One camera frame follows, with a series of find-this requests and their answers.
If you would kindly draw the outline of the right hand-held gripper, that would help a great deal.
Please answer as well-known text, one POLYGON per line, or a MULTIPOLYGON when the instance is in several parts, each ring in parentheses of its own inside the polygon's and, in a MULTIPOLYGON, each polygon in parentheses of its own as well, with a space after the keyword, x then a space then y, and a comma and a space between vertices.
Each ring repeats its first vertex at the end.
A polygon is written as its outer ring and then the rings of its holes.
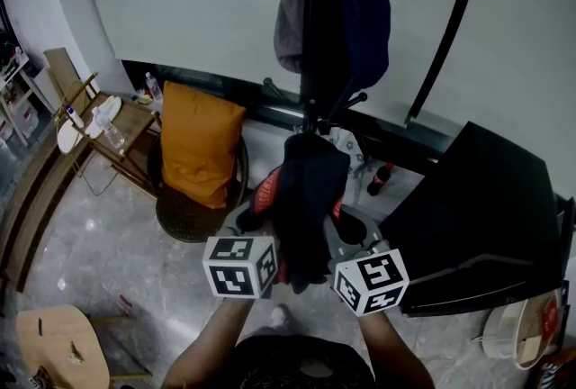
POLYGON ((323 231, 331 256, 330 286, 356 316, 399 305, 410 279, 400 252, 381 240, 370 216, 343 205, 337 222, 324 220, 323 231), (364 248, 356 243, 373 244, 364 248))

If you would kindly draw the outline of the black garment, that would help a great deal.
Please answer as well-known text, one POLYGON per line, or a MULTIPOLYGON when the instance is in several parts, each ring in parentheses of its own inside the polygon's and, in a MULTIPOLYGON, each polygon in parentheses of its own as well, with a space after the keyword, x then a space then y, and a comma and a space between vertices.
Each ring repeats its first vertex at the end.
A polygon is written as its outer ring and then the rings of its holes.
POLYGON ((330 256, 323 222, 339 218, 349 166, 349 155, 319 135, 293 135, 284 144, 283 163, 258 185, 237 217, 242 232, 272 223, 280 240, 281 279, 295 294, 326 281, 330 256))

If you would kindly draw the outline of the person's right forearm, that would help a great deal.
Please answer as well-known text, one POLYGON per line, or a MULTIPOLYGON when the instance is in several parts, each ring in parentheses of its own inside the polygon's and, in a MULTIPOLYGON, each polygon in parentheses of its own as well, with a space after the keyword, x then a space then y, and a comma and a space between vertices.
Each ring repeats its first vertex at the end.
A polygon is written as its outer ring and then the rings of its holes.
POLYGON ((378 389, 435 389, 430 373, 383 312, 358 318, 378 389))

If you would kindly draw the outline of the cola bottle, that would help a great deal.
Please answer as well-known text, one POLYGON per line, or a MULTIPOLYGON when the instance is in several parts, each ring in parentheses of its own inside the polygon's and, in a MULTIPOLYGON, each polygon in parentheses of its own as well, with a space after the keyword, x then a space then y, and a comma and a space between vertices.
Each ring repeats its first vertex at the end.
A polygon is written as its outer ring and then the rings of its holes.
POLYGON ((369 183, 366 192, 370 196, 375 196, 380 193, 384 185, 389 181, 394 164, 392 162, 385 162, 380 166, 374 174, 372 181, 369 183))

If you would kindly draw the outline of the dark round chair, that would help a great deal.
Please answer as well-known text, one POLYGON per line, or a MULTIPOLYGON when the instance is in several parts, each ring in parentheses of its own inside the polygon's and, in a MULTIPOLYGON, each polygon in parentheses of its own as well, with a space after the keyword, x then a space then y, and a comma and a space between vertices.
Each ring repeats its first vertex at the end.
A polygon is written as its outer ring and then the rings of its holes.
POLYGON ((152 143, 148 154, 148 174, 157 196, 156 215, 162 229, 176 240, 189 243, 205 242, 216 234, 227 215, 240 206, 248 191, 248 150, 242 137, 235 149, 235 165, 229 184, 227 202, 223 208, 211 209, 191 200, 164 182, 162 176, 160 137, 152 143))

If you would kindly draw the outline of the white flower-patterned cloth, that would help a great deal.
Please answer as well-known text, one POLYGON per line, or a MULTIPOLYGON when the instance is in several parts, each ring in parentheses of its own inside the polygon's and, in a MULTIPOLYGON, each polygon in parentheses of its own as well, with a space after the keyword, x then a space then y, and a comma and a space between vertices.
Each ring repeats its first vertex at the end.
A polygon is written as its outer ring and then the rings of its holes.
POLYGON ((349 156, 350 164, 347 174, 350 178, 358 179, 365 167, 365 155, 354 133, 340 127, 332 127, 328 134, 323 135, 323 138, 349 156))

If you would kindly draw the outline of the orange cushion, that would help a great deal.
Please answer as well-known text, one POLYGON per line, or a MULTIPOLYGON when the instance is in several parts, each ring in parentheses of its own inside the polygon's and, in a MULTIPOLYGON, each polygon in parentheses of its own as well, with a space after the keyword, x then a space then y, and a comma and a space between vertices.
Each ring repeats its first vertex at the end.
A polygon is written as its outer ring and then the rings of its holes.
POLYGON ((164 182, 198 204, 225 207, 245 113, 240 105, 166 81, 160 138, 164 182))

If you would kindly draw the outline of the black mini fridge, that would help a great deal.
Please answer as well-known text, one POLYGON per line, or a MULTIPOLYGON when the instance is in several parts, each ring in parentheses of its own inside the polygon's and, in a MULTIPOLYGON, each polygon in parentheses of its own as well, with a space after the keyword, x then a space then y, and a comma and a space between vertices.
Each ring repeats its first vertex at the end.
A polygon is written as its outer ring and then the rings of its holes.
POLYGON ((563 284, 576 199, 545 162, 474 123, 380 225, 409 276, 411 317, 476 312, 563 284))

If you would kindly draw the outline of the wooden gold-framed rack table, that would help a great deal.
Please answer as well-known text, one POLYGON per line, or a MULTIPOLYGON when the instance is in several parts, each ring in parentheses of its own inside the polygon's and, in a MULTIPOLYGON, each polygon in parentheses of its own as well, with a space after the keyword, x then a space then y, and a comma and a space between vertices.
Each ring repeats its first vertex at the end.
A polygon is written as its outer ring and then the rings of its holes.
MULTIPOLYGON (((103 104, 105 98, 109 96, 105 92, 96 91, 93 84, 95 78, 96 74, 92 74, 83 82, 77 80, 66 91, 56 116, 58 122, 71 118, 66 107, 72 105, 81 95, 86 95, 89 100, 80 108, 79 117, 86 123, 93 120, 92 110, 103 104)), ((155 198, 157 193, 146 170, 146 165, 151 145, 158 136, 158 132, 153 129, 154 126, 160 125, 158 113, 141 104, 122 101, 112 124, 124 138, 124 143, 119 148, 115 148, 103 134, 97 139, 91 138, 84 128, 76 124, 72 125, 76 132, 73 145, 77 146, 82 142, 88 144, 94 152, 111 162, 114 171, 155 198)))

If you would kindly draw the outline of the white slippers pair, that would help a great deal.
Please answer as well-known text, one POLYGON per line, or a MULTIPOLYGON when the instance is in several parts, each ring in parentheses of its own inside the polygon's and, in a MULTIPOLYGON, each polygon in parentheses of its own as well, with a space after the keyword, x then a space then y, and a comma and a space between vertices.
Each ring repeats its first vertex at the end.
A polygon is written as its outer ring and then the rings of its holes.
MULTIPOLYGON (((99 110, 105 115, 110 121, 113 121, 118 115, 122 108, 122 100, 119 96, 110 96, 106 101, 104 101, 100 106, 99 110)), ((88 126, 85 128, 85 134, 91 139, 96 140, 102 130, 96 124, 95 120, 92 120, 88 126)))

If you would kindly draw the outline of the navy cap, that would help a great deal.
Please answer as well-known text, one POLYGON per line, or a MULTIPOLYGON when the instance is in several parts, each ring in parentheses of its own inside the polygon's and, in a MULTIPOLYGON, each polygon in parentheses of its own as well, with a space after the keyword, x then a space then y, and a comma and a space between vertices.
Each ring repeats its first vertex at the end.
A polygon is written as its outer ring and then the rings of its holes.
POLYGON ((390 0, 341 0, 350 82, 356 93, 378 83, 389 67, 390 0))

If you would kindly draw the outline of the black curved pole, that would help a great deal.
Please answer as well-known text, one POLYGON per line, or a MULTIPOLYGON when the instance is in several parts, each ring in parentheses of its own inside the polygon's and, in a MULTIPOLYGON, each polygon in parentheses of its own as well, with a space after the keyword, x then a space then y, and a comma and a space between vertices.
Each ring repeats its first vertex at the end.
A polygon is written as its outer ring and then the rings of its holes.
POLYGON ((430 68, 422 82, 422 85, 413 101, 404 121, 404 127, 407 128, 419 115, 424 103, 426 102, 437 77, 444 66, 446 58, 455 40, 461 21, 464 17, 469 0, 455 0, 454 7, 450 18, 447 22, 445 33, 440 41, 436 55, 432 60, 430 68))

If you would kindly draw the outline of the light wooden low table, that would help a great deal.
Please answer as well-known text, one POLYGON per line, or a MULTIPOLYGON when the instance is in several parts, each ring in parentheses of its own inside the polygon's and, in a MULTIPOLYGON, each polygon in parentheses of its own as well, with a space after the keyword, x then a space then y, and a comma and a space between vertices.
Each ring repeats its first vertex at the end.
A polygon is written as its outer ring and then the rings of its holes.
POLYGON ((33 374, 43 369, 57 389, 112 389, 115 382, 145 380, 152 373, 139 361, 136 373, 113 375, 110 372, 95 328, 127 321, 125 312, 91 318, 76 306, 64 304, 19 312, 15 319, 17 342, 24 364, 33 374), (42 319, 42 336, 38 334, 42 319), (84 362, 69 362, 70 342, 82 354, 84 362))

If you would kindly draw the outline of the wooden board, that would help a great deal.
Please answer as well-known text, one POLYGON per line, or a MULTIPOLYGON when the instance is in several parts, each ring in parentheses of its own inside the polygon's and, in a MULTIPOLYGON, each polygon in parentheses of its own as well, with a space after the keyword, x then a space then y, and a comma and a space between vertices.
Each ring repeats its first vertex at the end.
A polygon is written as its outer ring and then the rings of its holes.
POLYGON ((77 74, 65 48, 45 50, 43 55, 49 66, 49 73, 55 84, 60 100, 70 101, 79 91, 82 80, 77 74))

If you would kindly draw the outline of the white shelf unit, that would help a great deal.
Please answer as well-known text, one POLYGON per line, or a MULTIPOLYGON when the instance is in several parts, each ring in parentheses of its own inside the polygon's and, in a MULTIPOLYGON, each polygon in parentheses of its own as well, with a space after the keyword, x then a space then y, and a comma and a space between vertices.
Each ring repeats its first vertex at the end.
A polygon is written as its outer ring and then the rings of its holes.
POLYGON ((40 114, 32 103, 36 97, 47 106, 40 90, 25 69, 30 59, 20 47, 0 68, 0 113, 24 147, 40 125, 40 114))

